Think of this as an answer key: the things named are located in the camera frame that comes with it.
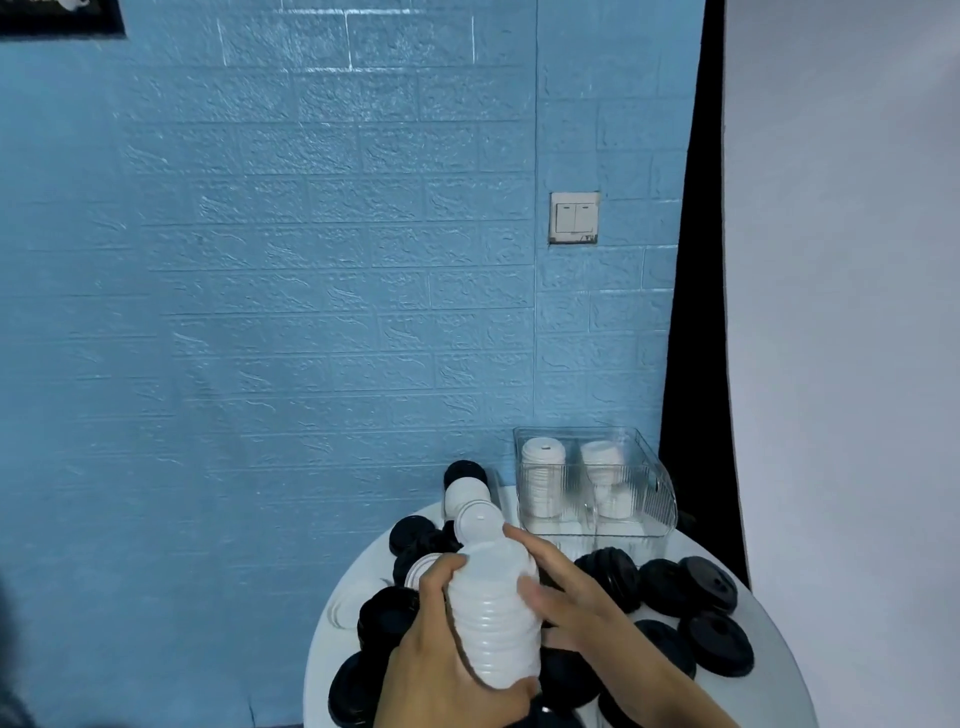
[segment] black frame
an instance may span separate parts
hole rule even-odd
[[[15,13],[14,8],[0,11],[0,38],[45,38],[75,36],[114,36],[126,34],[118,0],[94,0],[96,9],[57,9],[47,12]],[[19,0],[27,5],[30,0]],[[0,5],[9,5],[0,0]]]
[[[686,160],[660,459],[687,535],[750,586],[733,457],[723,255],[724,0],[707,0]]]

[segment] switch plate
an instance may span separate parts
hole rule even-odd
[[[596,243],[599,192],[550,193],[550,242]]]

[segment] round table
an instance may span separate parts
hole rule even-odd
[[[500,503],[507,521],[516,524],[516,488],[502,488]],[[443,525],[439,502],[423,508],[419,513],[438,526]],[[351,584],[364,582],[374,589],[378,583],[383,586],[392,583],[394,557],[387,545],[388,537],[389,531],[367,546],[347,569],[324,607],[310,644],[303,680],[304,728],[334,728],[326,707],[330,683],[343,661],[356,652],[360,644],[356,630],[339,629],[332,624],[330,607]],[[679,561],[685,556],[704,556],[719,563],[696,542],[674,531],[667,540],[666,558]],[[756,653],[756,667],[742,678],[720,677],[700,668],[696,682],[741,728],[769,728],[774,725],[778,728],[817,728],[813,703],[790,648],[754,596],[739,580],[736,580],[736,584],[740,598],[733,618],[750,637]],[[646,606],[640,607],[634,614],[634,619],[648,618],[660,619],[674,627],[678,621]],[[587,728],[596,726],[595,703],[578,711]]]

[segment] transparent storage box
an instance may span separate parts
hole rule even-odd
[[[639,565],[661,558],[677,525],[673,484],[631,427],[518,427],[521,525],[577,558],[617,546]]]

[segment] white backdrop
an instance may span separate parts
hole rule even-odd
[[[823,728],[960,725],[960,2],[728,0],[750,571]]]

